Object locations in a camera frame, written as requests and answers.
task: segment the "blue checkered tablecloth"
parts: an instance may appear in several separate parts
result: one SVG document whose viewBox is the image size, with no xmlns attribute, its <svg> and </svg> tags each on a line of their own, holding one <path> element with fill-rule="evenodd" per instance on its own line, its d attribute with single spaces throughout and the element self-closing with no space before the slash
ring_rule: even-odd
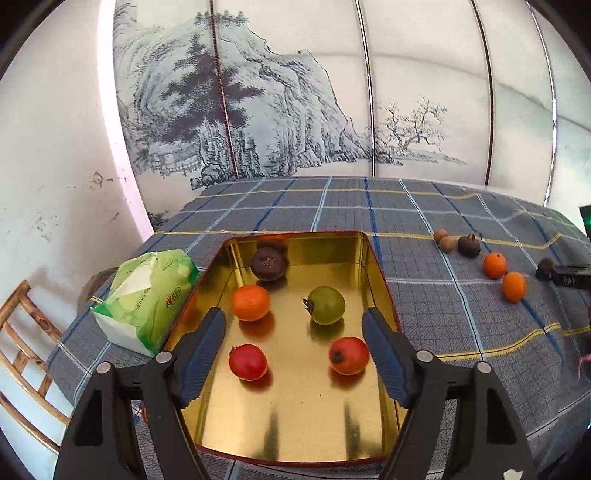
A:
<svg viewBox="0 0 591 480">
<path fill-rule="evenodd" d="M 527 276 L 528 295 L 508 304 L 500 281 L 480 261 L 442 253 L 432 233 L 474 232 L 483 253 L 501 252 L 510 270 Z M 180 248 L 205 269 L 228 238 L 255 232 L 366 232 L 387 278 L 405 335 L 415 348 L 443 361 L 492 364 L 527 434 L 538 467 L 564 453 L 590 422 L 590 382 L 577 373 L 591 353 L 585 292 L 556 288 L 534 278 L 540 259 L 591 263 L 587 237 L 563 215 L 493 193 L 426 181 L 291 178 L 237 180 L 208 188 L 135 254 Z M 97 296 L 104 298 L 108 285 Z M 146 357 L 109 343 L 90 311 L 79 316 L 52 352 L 50 374 L 75 404 L 99 362 L 116 367 Z M 429 478 L 439 478 L 450 442 L 454 405 L 449 401 Z M 139 411 L 139 405 L 133 408 Z M 147 472 L 161 478 L 150 434 L 136 424 Z M 374 478 L 380 464 L 345 469 L 277 469 L 202 454 L 214 479 Z"/>
</svg>

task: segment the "logo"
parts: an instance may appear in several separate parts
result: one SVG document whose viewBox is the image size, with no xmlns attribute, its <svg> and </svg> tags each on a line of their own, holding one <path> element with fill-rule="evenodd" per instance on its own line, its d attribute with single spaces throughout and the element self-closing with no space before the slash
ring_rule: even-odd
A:
<svg viewBox="0 0 591 480">
<path fill-rule="evenodd" d="M 174 291 L 166 298 L 166 308 L 170 308 L 174 305 L 174 302 L 181 296 L 181 287 L 177 287 Z"/>
</svg>

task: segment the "chair backrest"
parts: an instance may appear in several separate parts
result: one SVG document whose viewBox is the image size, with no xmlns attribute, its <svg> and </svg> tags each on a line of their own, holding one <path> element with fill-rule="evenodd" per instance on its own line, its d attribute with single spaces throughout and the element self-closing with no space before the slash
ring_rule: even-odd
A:
<svg viewBox="0 0 591 480">
<path fill-rule="evenodd" d="M 14 380 L 31 395 L 39 405 L 47 410 L 51 415 L 60 420 L 64 424 L 68 424 L 69 419 L 51 403 L 46 400 L 47 391 L 51 386 L 52 379 L 47 373 L 46 363 L 39 358 L 39 356 L 25 343 L 15 329 L 10 325 L 9 318 L 20 305 L 31 316 L 33 320 L 42 328 L 42 330 L 54 340 L 56 343 L 60 342 L 61 332 L 48 320 L 48 318 L 39 310 L 39 308 L 31 301 L 28 296 L 31 286 L 26 280 L 23 280 L 15 291 L 8 297 L 8 300 L 0 307 L 0 330 L 4 330 L 8 336 L 16 343 L 18 353 L 14 361 L 10 361 L 6 355 L 0 351 L 0 364 L 4 366 L 12 375 Z M 29 362 L 33 362 L 41 368 L 46 374 L 41 381 L 39 388 L 34 388 L 22 376 L 23 370 Z M 22 427 L 31 433 L 37 440 L 44 444 L 50 450 L 58 453 L 59 446 L 41 433 L 31 422 L 29 422 L 17 409 L 10 403 L 10 401 L 0 393 L 0 405 L 14 418 Z"/>
</svg>

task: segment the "gold tin tray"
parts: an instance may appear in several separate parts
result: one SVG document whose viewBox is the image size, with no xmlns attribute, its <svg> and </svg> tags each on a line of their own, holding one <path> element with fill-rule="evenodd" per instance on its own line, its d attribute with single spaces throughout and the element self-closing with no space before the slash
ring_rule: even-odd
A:
<svg viewBox="0 0 591 480">
<path fill-rule="evenodd" d="M 249 268 L 261 240 L 287 247 L 285 279 L 267 287 L 271 314 L 240 322 L 230 297 L 255 284 Z M 316 325 L 302 299 L 320 285 L 338 289 L 346 300 L 343 320 Z M 392 297 L 368 237 L 361 232 L 308 232 L 244 236 L 227 240 L 187 301 L 167 342 L 171 349 L 210 307 L 226 314 L 226 337 L 202 396 L 183 410 L 197 446 L 259 462 L 335 463 L 383 457 L 392 449 L 405 411 L 385 393 L 375 365 L 342 377 L 332 372 L 328 351 L 341 336 L 363 338 L 361 317 L 380 309 L 399 330 Z M 269 370 L 244 382 L 229 368 L 233 346 L 260 347 Z"/>
</svg>

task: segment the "small orange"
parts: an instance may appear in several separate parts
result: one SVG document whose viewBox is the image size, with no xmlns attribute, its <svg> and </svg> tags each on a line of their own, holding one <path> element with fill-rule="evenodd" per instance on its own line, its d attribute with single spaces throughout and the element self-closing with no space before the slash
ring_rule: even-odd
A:
<svg viewBox="0 0 591 480">
<path fill-rule="evenodd" d="M 258 285 L 244 285 L 232 295 L 232 313 L 245 322 L 262 319 L 271 308 L 271 298 Z"/>
<path fill-rule="evenodd" d="M 482 269 L 490 278 L 501 278 L 507 272 L 507 260 L 499 252 L 491 252 L 484 258 Z"/>
<path fill-rule="evenodd" d="M 516 303 L 527 294 L 527 282 L 519 272 L 509 272 L 503 278 L 502 290 L 507 301 Z"/>
</svg>

